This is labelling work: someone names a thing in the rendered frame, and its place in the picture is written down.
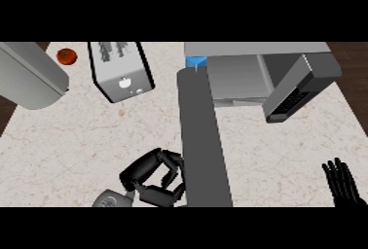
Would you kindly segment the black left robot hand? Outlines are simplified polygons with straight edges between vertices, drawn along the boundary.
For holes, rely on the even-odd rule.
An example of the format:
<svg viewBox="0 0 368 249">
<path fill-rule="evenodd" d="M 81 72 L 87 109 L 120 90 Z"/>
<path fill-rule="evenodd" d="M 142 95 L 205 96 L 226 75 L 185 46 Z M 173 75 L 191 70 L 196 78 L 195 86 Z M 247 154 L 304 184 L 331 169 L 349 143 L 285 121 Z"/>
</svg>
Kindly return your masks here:
<svg viewBox="0 0 368 249">
<path fill-rule="evenodd" d="M 168 172 L 161 179 L 161 186 L 146 186 L 145 181 L 161 164 L 168 167 Z M 185 193 L 185 182 L 173 191 L 167 190 L 177 176 L 185 176 L 185 159 L 179 153 L 157 148 L 120 173 L 120 181 L 129 192 L 139 192 L 140 201 L 158 207 L 173 207 Z"/>
</svg>

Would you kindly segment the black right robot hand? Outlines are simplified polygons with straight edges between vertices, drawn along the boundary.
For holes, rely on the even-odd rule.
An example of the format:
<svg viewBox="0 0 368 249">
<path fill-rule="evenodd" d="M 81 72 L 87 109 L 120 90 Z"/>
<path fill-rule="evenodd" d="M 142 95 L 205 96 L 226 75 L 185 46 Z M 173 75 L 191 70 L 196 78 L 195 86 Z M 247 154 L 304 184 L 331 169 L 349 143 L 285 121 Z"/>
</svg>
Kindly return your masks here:
<svg viewBox="0 0 368 249">
<path fill-rule="evenodd" d="M 340 160 L 330 160 L 322 164 L 334 205 L 337 208 L 368 208 L 368 202 L 361 198 L 347 164 Z"/>
</svg>

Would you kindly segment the dark grey microwave door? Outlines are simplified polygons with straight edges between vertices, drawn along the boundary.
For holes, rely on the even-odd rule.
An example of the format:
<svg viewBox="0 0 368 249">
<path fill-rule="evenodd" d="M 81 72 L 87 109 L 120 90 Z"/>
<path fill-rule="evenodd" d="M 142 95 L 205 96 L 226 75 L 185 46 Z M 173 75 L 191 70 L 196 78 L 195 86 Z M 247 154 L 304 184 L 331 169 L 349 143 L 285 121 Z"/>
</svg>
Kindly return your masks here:
<svg viewBox="0 0 368 249">
<path fill-rule="evenodd" d="M 177 73 L 188 207 L 232 207 L 207 68 Z"/>
</svg>

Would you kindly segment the blue and white milk carton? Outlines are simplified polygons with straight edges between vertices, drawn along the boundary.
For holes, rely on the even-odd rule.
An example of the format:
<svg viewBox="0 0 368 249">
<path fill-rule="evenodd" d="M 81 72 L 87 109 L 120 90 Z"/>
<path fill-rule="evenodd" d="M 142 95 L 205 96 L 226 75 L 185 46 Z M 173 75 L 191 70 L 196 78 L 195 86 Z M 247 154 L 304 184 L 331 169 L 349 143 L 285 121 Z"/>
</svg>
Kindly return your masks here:
<svg viewBox="0 0 368 249">
<path fill-rule="evenodd" d="M 207 66 L 207 57 L 205 56 L 188 56 L 185 58 L 185 67 L 198 69 Z"/>
</svg>

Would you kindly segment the grey microwave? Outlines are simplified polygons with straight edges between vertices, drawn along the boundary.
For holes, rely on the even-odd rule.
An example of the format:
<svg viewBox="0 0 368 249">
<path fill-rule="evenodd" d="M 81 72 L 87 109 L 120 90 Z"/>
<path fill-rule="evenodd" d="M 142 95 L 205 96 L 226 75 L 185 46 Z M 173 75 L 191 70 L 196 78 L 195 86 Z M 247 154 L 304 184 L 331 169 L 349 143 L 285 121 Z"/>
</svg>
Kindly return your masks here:
<svg viewBox="0 0 368 249">
<path fill-rule="evenodd" d="M 207 57 L 214 106 L 259 105 L 284 122 L 341 76 L 324 42 L 186 42 L 183 56 Z"/>
</svg>

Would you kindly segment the silver toaster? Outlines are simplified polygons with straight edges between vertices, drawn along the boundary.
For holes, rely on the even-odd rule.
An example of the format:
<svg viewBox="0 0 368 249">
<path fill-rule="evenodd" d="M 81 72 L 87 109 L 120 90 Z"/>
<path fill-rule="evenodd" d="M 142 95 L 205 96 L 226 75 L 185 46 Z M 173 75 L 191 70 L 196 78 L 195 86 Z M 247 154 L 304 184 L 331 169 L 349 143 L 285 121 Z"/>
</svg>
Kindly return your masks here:
<svg viewBox="0 0 368 249">
<path fill-rule="evenodd" d="M 89 42 L 87 51 L 93 84 L 111 103 L 155 89 L 139 42 Z"/>
</svg>

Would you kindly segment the red tomato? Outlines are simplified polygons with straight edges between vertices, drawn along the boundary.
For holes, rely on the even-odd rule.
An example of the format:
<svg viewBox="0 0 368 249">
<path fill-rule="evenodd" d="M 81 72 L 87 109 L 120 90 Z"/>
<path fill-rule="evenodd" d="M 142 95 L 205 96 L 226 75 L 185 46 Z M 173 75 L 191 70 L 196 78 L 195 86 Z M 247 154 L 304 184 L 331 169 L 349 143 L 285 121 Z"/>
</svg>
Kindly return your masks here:
<svg viewBox="0 0 368 249">
<path fill-rule="evenodd" d="M 56 58 L 63 65 L 72 65 L 77 62 L 78 55 L 72 49 L 61 49 Z"/>
</svg>

